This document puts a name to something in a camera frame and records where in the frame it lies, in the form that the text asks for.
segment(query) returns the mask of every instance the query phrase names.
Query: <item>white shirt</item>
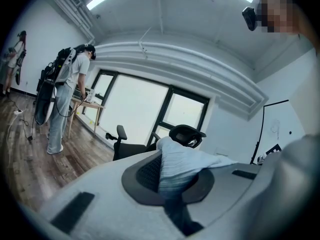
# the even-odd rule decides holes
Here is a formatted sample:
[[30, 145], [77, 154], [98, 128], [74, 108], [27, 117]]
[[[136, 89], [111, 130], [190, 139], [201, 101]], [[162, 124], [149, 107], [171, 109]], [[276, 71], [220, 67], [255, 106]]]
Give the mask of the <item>white shirt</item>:
[[10, 59], [9, 61], [9, 67], [14, 68], [17, 64], [17, 59], [19, 58], [19, 56], [21, 55], [21, 53], [23, 52], [25, 46], [24, 46], [24, 42], [19, 41], [15, 47], [13, 48], [16, 52], [16, 54]]
[[79, 74], [86, 75], [89, 69], [90, 59], [84, 54], [79, 53], [72, 63], [71, 75], [66, 80], [66, 84], [74, 91], [78, 82]]

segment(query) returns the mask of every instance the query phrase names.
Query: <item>wooden floor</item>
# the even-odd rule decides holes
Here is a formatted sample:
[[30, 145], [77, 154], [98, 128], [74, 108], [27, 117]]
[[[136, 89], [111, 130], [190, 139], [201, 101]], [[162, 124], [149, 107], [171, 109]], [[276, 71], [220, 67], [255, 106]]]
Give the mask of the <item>wooden floor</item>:
[[24, 126], [23, 121], [19, 121], [23, 116], [19, 115], [9, 129], [17, 108], [7, 98], [0, 99], [1, 167], [18, 201], [37, 211], [45, 200], [63, 186], [89, 169], [112, 161], [113, 150], [94, 137], [76, 118], [72, 123], [70, 138], [67, 134], [63, 136], [63, 151], [60, 154], [47, 154], [47, 124], [39, 126], [34, 122], [31, 142], [24, 133], [25, 128], [26, 136], [31, 135], [35, 98], [13, 91], [10, 98], [24, 111], [25, 120], [29, 123], [29, 126]]

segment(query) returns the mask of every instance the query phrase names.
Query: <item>window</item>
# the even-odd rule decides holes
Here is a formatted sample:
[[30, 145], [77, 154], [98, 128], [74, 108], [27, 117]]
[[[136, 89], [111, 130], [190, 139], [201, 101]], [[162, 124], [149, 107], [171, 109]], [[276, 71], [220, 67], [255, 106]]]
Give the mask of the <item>window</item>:
[[[188, 125], [198, 130], [204, 121], [209, 99], [192, 92], [142, 77], [108, 70], [100, 70], [92, 88], [94, 101], [104, 106], [98, 125], [113, 136], [118, 136], [117, 125], [127, 135], [124, 143], [149, 146], [169, 135], [177, 125]], [[86, 108], [86, 116], [95, 122], [97, 111]]]
[[[96, 102], [99, 105], [105, 104], [105, 98], [107, 98], [107, 90], [109, 86], [111, 85], [111, 82], [114, 79], [114, 76], [116, 75], [116, 72], [104, 72], [100, 71], [97, 77], [94, 80], [94, 83], [92, 85], [92, 89], [94, 89], [94, 98], [92, 102]], [[97, 118], [97, 110], [95, 108], [91, 107], [84, 107], [82, 110], [82, 113], [85, 114], [87, 118], [89, 118], [93, 123], [96, 122]]]
[[[102, 100], [94, 97], [92, 102], [96, 102], [99, 105], [101, 105]], [[95, 108], [91, 108], [91, 107], [86, 107], [85, 108], [85, 115], [87, 118], [89, 118], [93, 123], [96, 122], [96, 118], [97, 118], [97, 110]]]
[[94, 93], [104, 97], [112, 78], [114, 78], [113, 75], [102, 74], [94, 87]]
[[197, 128], [203, 107], [203, 103], [174, 93], [163, 122], [172, 126], [188, 125]]
[[[178, 125], [188, 125], [200, 130], [208, 103], [208, 98], [171, 86], [152, 131], [163, 138]], [[155, 138], [150, 136], [147, 146], [154, 142]]]
[[127, 143], [147, 145], [168, 89], [167, 86], [119, 75], [104, 105], [99, 126], [117, 136], [117, 125], [122, 125]]

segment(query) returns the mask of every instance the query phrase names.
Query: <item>light blue jeans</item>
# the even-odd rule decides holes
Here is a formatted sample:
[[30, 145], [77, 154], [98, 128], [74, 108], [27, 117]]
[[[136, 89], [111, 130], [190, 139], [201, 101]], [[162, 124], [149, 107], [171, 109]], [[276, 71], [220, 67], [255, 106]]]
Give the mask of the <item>light blue jeans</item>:
[[61, 139], [67, 124], [66, 116], [68, 116], [72, 94], [73, 90], [66, 83], [57, 86], [56, 104], [50, 116], [49, 145], [46, 150], [50, 154], [59, 153], [62, 148]]

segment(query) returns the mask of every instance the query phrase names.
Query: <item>ceiling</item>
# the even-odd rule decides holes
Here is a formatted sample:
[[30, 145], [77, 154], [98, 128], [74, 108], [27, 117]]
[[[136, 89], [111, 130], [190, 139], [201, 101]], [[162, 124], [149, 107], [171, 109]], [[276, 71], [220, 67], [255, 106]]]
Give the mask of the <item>ceiling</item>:
[[[82, 0], [85, 4], [91, 0]], [[270, 49], [287, 40], [279, 33], [263, 32], [261, 28], [250, 31], [243, 19], [242, 10], [255, 7], [246, 0], [105, 0], [91, 13], [99, 16], [98, 24], [103, 35], [109, 36], [145, 32], [151, 27], [159, 35], [177, 33], [211, 42], [227, 51], [255, 70], [257, 62]], [[272, 61], [277, 52], [267, 58]]]

